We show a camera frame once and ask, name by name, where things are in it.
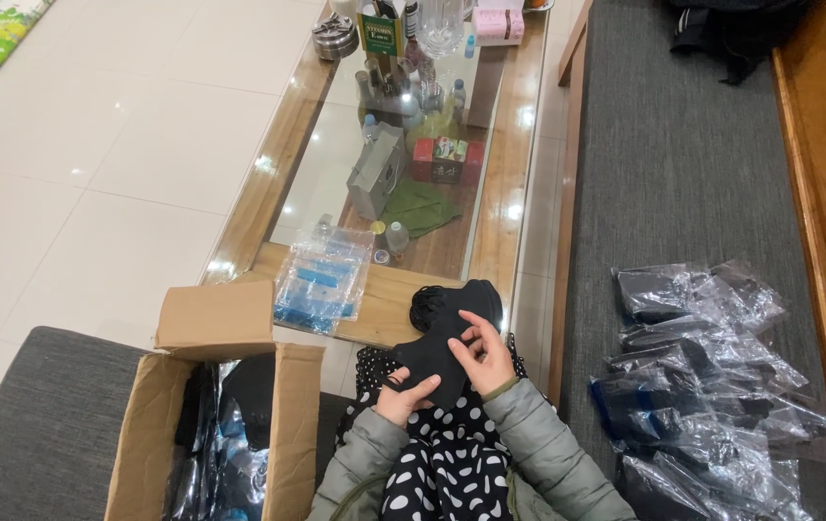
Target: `hand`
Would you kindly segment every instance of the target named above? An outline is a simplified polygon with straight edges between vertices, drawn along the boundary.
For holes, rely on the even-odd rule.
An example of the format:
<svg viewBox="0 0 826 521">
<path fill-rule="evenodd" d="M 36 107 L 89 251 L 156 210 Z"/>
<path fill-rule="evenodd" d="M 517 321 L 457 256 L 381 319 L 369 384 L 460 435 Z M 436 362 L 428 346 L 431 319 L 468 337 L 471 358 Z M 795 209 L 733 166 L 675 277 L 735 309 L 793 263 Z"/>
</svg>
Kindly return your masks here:
<svg viewBox="0 0 826 521">
<path fill-rule="evenodd" d="M 460 311 L 458 314 L 474 325 L 467 328 L 461 339 L 467 341 L 473 338 L 474 342 L 467 347 L 461 340 L 449 338 L 448 347 L 465 368 L 476 392 L 487 396 L 515 377 L 513 359 L 492 324 L 470 312 Z"/>
<path fill-rule="evenodd" d="M 410 370 L 401 367 L 391 373 L 388 378 L 393 380 L 395 384 L 402 384 L 409 375 Z M 435 387 L 439 386 L 441 382 L 441 376 L 432 374 L 429 378 L 419 382 L 419 385 L 407 389 L 404 392 L 397 392 L 384 385 L 380 388 L 378 404 L 374 406 L 374 410 L 396 426 L 405 428 L 406 421 L 409 420 L 410 414 L 413 411 L 432 406 L 432 402 L 427 400 L 426 396 L 432 394 L 432 391 L 434 391 Z"/>
</svg>

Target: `open cardboard box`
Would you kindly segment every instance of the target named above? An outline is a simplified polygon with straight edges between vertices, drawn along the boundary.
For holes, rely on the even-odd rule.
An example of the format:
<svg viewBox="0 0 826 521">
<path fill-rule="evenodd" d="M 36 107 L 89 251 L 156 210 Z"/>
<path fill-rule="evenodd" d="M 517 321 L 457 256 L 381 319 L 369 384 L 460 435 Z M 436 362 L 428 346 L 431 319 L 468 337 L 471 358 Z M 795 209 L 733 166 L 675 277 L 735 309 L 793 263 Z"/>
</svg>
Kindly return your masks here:
<svg viewBox="0 0 826 521">
<path fill-rule="evenodd" d="M 303 520 L 314 494 L 323 349 L 272 340 L 271 281 L 165 294 L 155 352 L 141 358 L 107 495 L 106 521 L 161 519 L 185 382 L 198 361 L 275 352 L 271 444 L 263 517 Z"/>
</svg>

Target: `jacket sleeve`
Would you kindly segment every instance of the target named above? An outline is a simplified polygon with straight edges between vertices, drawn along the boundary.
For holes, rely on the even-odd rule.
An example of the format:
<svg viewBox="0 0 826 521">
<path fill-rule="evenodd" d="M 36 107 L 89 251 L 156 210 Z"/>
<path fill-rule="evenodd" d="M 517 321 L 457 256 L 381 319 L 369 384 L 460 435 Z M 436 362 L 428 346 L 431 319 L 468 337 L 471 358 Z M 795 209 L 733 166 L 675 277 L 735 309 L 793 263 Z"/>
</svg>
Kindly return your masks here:
<svg viewBox="0 0 826 521">
<path fill-rule="evenodd" d="M 527 379 L 484 404 L 513 463 L 567 519 L 627 521 L 635 513 L 581 449 L 554 408 Z"/>
<path fill-rule="evenodd" d="M 392 424 L 371 408 L 361 411 L 352 429 L 345 433 L 345 445 L 336 451 L 326 467 L 326 477 L 313 498 L 309 521 L 332 517 L 350 492 L 351 513 L 345 519 L 377 519 L 387 481 L 386 474 L 409 443 L 405 430 Z"/>
</svg>

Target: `jacket zipper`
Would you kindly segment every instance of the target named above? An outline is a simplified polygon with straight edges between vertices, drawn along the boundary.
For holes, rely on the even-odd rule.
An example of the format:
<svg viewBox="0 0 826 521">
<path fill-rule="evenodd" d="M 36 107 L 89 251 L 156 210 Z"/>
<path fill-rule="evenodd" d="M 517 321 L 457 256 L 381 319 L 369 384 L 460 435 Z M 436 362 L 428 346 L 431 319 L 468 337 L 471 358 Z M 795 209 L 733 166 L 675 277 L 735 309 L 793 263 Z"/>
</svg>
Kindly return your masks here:
<svg viewBox="0 0 826 521">
<path fill-rule="evenodd" d="M 378 481 L 387 482 L 387 477 L 390 473 L 387 474 L 380 474 L 377 476 L 372 476 L 366 480 L 362 480 L 354 489 L 352 489 L 348 494 L 345 495 L 345 498 L 339 503 L 339 506 L 336 507 L 336 511 L 332 513 L 332 516 L 329 517 L 329 521 L 338 521 L 345 511 L 348 509 L 349 505 L 354 503 L 355 500 L 358 499 L 358 496 L 362 495 L 367 489 L 371 488 L 371 485 L 376 484 Z"/>
<path fill-rule="evenodd" d="M 509 487 L 509 493 L 506 494 L 506 508 L 513 515 L 513 521 L 519 521 L 519 513 L 515 511 L 515 479 L 511 467 L 506 469 L 506 486 Z"/>
</svg>

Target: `pink box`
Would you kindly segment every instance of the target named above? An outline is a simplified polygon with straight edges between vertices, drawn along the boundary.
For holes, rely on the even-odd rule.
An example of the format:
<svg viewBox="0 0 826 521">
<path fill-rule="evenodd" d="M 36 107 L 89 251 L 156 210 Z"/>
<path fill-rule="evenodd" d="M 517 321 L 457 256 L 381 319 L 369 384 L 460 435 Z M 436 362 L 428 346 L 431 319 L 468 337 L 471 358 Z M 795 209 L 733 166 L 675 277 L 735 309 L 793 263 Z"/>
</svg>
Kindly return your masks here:
<svg viewBox="0 0 826 521">
<path fill-rule="evenodd" d="M 475 7 L 473 22 L 477 45 L 519 45 L 526 31 L 519 9 Z"/>
</svg>

